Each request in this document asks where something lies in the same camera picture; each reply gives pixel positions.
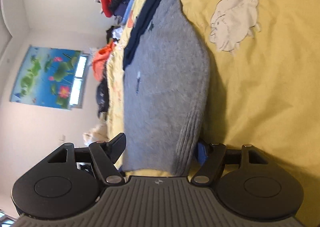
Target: window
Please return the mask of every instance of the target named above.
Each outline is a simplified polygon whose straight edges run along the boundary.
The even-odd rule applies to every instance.
[[[89,55],[81,54],[76,68],[75,78],[70,95],[71,108],[82,108],[82,101],[84,95],[85,79],[89,70]]]
[[[7,216],[3,211],[0,210],[0,226],[10,227],[14,223],[15,219]]]

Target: white cartoon sheep print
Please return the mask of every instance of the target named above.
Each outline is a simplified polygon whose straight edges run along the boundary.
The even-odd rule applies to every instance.
[[[259,0],[221,0],[217,4],[210,20],[209,40],[218,51],[238,49],[247,35],[253,37],[252,27],[260,31],[258,3]]]

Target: white wall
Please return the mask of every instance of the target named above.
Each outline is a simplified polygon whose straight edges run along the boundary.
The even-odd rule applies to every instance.
[[[88,34],[105,34],[114,19],[100,14],[93,0],[24,0],[33,29],[55,29]]]
[[[11,202],[14,182],[56,149],[62,135],[82,147],[82,133],[98,122],[92,69],[87,78],[82,109],[61,110],[9,102],[11,90],[29,45],[89,51],[105,45],[104,36],[75,32],[31,30],[18,51],[0,104],[0,208],[16,215]]]
[[[6,28],[2,27],[3,33],[0,34],[0,50],[2,49],[3,51],[0,53],[1,97],[11,66],[14,63],[20,46],[28,35],[30,28],[27,21],[23,0],[0,0],[0,2],[4,24],[12,36],[11,38],[10,34],[5,32]],[[5,47],[4,44],[7,43],[9,38],[11,38],[11,40]]]

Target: ribbed gray surface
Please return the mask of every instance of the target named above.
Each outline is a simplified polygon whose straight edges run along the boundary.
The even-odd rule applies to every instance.
[[[192,186],[186,178],[134,176],[121,187],[108,187],[92,208],[77,216],[41,221],[20,217],[14,227],[302,227],[294,218],[260,223],[242,219],[224,209],[207,188]]]

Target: circular black pad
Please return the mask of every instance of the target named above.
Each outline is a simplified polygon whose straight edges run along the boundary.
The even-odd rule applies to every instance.
[[[35,191],[42,197],[56,198],[65,195],[72,188],[71,182],[60,176],[50,176],[39,180]]]
[[[20,177],[12,188],[19,213],[38,219],[62,219],[95,203],[97,180],[78,170],[73,144],[65,144]]]
[[[216,190],[227,208],[258,220],[290,217],[303,200],[302,187],[290,174],[280,167],[259,164],[226,174]]]
[[[253,196],[268,198],[276,196],[281,191],[281,185],[272,178],[256,176],[245,181],[244,189]]]

